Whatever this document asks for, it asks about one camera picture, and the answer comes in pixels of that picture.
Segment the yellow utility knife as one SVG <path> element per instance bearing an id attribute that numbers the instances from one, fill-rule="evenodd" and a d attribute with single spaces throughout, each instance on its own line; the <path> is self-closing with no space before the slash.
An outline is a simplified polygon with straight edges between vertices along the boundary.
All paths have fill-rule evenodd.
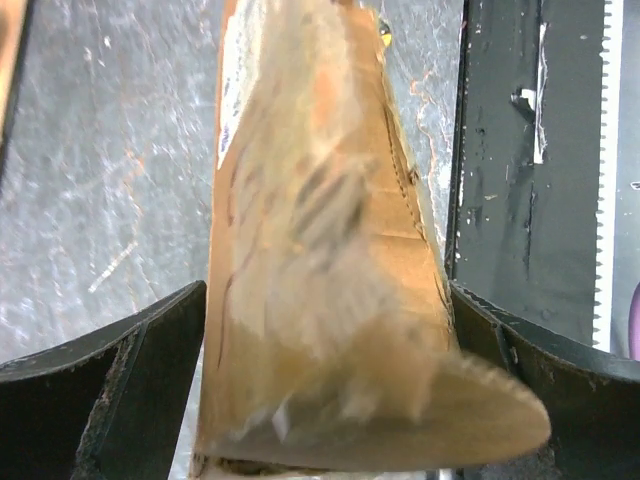
<path id="1" fill-rule="evenodd" d="M 382 18 L 378 19 L 379 35 L 384 45 L 384 48 L 388 48 L 392 42 L 391 28 L 386 21 Z"/>

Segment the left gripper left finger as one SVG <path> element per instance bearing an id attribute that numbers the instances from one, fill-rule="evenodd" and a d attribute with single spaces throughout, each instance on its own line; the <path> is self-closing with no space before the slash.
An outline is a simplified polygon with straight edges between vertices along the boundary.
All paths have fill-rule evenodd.
<path id="1" fill-rule="evenodd" d="M 4 479 L 166 479 L 204 332 L 206 285 L 1 366 Z"/>

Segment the brown cardboard express box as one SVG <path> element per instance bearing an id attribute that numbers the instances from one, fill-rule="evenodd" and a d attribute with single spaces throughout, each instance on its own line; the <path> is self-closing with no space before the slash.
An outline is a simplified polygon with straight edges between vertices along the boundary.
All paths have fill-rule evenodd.
<path id="1" fill-rule="evenodd" d="M 409 472 L 544 445 L 541 400 L 460 349 L 379 18 L 227 1 L 193 479 Z"/>

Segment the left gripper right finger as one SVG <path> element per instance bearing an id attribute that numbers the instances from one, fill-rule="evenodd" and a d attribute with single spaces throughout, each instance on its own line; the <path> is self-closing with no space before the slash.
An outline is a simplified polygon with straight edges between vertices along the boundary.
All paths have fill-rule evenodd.
<path id="1" fill-rule="evenodd" d="M 452 283 L 462 348 L 517 375 L 543 401 L 565 479 L 639 476 L 639 364 L 511 314 Z"/>

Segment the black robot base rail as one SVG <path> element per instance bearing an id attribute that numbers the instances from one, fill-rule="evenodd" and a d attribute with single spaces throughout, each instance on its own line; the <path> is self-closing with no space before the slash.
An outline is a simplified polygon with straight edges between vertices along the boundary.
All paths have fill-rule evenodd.
<path id="1" fill-rule="evenodd" d="M 590 344 L 604 5 L 469 1 L 465 20 L 454 278 Z"/>

